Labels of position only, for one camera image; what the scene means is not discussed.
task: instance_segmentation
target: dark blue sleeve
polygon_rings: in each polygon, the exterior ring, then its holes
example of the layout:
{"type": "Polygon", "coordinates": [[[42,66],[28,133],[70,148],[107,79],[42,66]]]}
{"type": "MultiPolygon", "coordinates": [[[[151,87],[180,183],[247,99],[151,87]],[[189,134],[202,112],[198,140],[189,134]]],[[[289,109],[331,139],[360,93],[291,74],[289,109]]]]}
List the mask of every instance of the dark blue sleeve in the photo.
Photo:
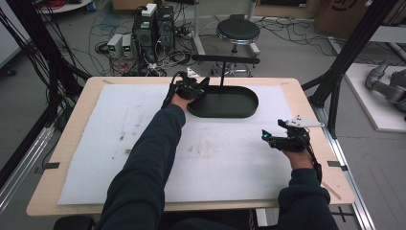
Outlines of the dark blue sleeve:
{"type": "Polygon", "coordinates": [[[338,229],[328,208],[328,191],[320,187],[312,169],[292,171],[289,187],[281,190],[278,200],[279,229],[338,229]]]}
{"type": "Polygon", "coordinates": [[[185,113],[177,105],[156,113],[111,182],[97,229],[157,228],[184,124],[185,113]]]}

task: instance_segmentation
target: white mat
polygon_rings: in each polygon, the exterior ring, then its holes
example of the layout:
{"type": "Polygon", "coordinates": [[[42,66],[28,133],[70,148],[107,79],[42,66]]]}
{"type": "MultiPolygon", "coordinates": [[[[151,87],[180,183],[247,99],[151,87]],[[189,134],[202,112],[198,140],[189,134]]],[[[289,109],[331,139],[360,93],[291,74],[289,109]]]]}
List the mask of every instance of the white mat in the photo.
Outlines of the white mat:
{"type": "MultiPolygon", "coordinates": [[[[375,65],[353,64],[347,71],[346,78],[376,130],[406,132],[404,121],[406,113],[397,110],[382,94],[365,87],[367,75],[375,67],[375,65]]],[[[389,84],[392,73],[403,69],[404,67],[389,66],[380,81],[389,84]]]]}
{"type": "MultiPolygon", "coordinates": [[[[290,165],[260,139],[266,129],[286,136],[278,119],[291,114],[278,86],[249,86],[259,97],[246,119],[187,123],[165,189],[167,202],[275,199],[290,179],[290,165]]],[[[70,165],[58,204],[102,204],[113,177],[162,105],[166,85],[106,85],[70,165]]]]}

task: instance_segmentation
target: gray floor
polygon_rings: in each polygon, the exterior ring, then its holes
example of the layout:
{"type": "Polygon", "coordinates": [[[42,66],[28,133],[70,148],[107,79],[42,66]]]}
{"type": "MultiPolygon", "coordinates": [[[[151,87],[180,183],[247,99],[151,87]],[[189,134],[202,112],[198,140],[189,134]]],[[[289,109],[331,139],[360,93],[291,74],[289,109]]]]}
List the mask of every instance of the gray floor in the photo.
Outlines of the gray floor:
{"type": "MultiPolygon", "coordinates": [[[[130,14],[114,13],[107,2],[94,13],[77,10],[59,14],[57,21],[83,66],[94,76],[99,76],[102,69],[108,69],[108,61],[94,52],[94,46],[100,41],[108,40],[108,36],[100,36],[101,31],[109,33],[109,29],[100,24],[124,23],[123,27],[116,30],[116,33],[122,33],[132,26],[131,18],[130,14]],[[90,34],[92,27],[94,27],[93,34],[90,34]],[[101,62],[102,68],[96,60],[93,64],[84,52],[90,52],[96,57],[101,62]]],[[[202,32],[203,35],[214,34],[215,23],[213,22],[215,21],[214,17],[201,20],[202,29],[209,25],[202,32]]],[[[315,36],[312,23],[305,23],[309,28],[297,25],[295,31],[298,34],[306,34],[308,38],[315,36]]],[[[275,33],[287,37],[286,30],[275,33]]],[[[304,38],[292,33],[291,35],[292,39],[304,38]]],[[[213,36],[202,36],[202,42],[207,54],[229,55],[232,49],[230,44],[213,36]]],[[[326,54],[332,55],[332,49],[326,41],[315,40],[313,44],[320,44],[326,54]]],[[[318,46],[294,44],[266,30],[261,30],[257,45],[261,50],[259,56],[261,63],[252,69],[254,77],[295,78],[300,83],[305,83],[322,75],[335,59],[335,56],[324,55],[318,46]]],[[[244,48],[239,49],[239,54],[249,56],[247,49],[244,48]]],[[[390,56],[393,63],[400,63],[400,65],[404,63],[400,62],[392,52],[374,43],[369,44],[360,57],[378,62],[386,56],[390,56]]],[[[370,60],[358,59],[357,61],[371,63],[370,60]]],[[[17,69],[17,75],[10,77],[2,74],[0,78],[2,98],[0,101],[0,148],[2,150],[0,167],[3,167],[46,107],[45,86],[34,73],[28,60],[23,55],[19,55],[11,63],[17,69]]],[[[212,64],[209,62],[191,66],[201,76],[209,76],[211,67],[212,64]]],[[[176,66],[169,69],[169,76],[178,70],[186,70],[186,67],[176,66]]],[[[306,94],[310,95],[313,90],[308,91],[306,94]]],[[[337,135],[376,229],[406,229],[406,197],[404,196],[406,182],[401,179],[405,173],[403,162],[406,160],[404,154],[406,134],[375,131],[348,84],[343,80],[337,117],[337,135]]],[[[45,153],[52,145],[53,143],[44,151],[35,167],[41,164],[45,153]]],[[[32,218],[25,213],[39,179],[40,174],[34,173],[33,169],[6,211],[0,216],[2,230],[52,229],[56,217],[32,218]]],[[[349,207],[342,208],[344,212],[350,212],[349,207]]],[[[331,207],[331,211],[338,212],[338,207],[331,207]]],[[[346,217],[346,222],[343,222],[341,217],[336,217],[336,220],[340,229],[358,229],[352,217],[346,217]]]]}

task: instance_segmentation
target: gray robotic arm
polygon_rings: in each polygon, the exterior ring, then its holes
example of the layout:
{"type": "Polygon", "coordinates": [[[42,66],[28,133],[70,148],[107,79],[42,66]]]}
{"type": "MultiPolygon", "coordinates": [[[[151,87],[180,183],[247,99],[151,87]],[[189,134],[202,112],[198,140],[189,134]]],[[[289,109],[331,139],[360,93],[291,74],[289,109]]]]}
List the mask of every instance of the gray robotic arm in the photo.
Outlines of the gray robotic arm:
{"type": "Polygon", "coordinates": [[[398,110],[406,112],[406,69],[394,72],[389,85],[379,81],[390,64],[391,62],[386,59],[372,69],[367,76],[365,86],[385,96],[389,102],[395,104],[398,110]]]}

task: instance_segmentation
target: round stool seat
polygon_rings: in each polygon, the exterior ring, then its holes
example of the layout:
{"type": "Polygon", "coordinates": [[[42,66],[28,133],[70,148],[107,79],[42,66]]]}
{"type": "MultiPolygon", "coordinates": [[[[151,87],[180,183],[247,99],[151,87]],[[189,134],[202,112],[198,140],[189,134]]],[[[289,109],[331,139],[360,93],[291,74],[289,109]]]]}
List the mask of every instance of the round stool seat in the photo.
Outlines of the round stool seat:
{"type": "Polygon", "coordinates": [[[217,35],[228,42],[248,45],[259,37],[258,26],[243,18],[229,18],[217,25],[217,35]]]}

